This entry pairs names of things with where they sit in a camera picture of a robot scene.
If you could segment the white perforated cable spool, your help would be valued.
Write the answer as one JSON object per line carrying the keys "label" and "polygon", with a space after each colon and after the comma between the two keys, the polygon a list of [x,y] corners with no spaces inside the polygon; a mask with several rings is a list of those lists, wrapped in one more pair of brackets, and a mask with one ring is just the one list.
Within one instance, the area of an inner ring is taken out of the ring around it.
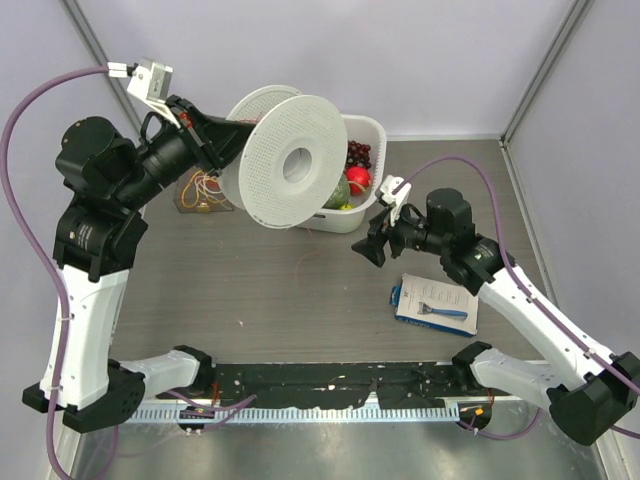
{"label": "white perforated cable spool", "polygon": [[240,154],[218,176],[231,204],[271,229],[318,213],[342,176],[345,121],[329,100],[285,85],[259,88],[227,116],[252,128]]}

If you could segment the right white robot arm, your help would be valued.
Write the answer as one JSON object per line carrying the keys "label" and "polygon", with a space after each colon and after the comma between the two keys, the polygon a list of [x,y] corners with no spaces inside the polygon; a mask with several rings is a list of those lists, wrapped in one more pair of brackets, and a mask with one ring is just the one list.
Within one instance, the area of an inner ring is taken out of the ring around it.
{"label": "right white robot arm", "polygon": [[410,188],[383,186],[382,211],[353,251],[376,266],[411,249],[440,259],[446,275],[506,318],[543,356],[533,364],[475,342],[453,359],[451,380],[465,395],[497,389],[548,412],[571,440],[590,446],[639,399],[639,359],[616,354],[586,334],[526,277],[499,240],[475,230],[472,209],[452,188],[432,191],[426,212],[408,203]]}

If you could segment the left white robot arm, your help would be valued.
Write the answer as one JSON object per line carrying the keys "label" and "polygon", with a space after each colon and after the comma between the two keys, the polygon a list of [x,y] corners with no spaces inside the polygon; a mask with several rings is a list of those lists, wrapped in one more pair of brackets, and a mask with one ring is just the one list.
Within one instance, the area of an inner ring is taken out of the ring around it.
{"label": "left white robot arm", "polygon": [[[142,401],[181,389],[205,397],[212,358],[180,345],[146,360],[119,362],[109,350],[129,273],[147,231],[142,209],[193,167],[218,174],[242,152],[253,127],[212,117],[178,96],[159,131],[132,141],[107,119],[71,125],[55,165],[73,197],[55,234],[53,259],[67,292],[60,305],[49,373],[27,387],[25,405],[62,413],[66,427],[89,433],[127,421]],[[59,373],[54,380],[52,373]]]}

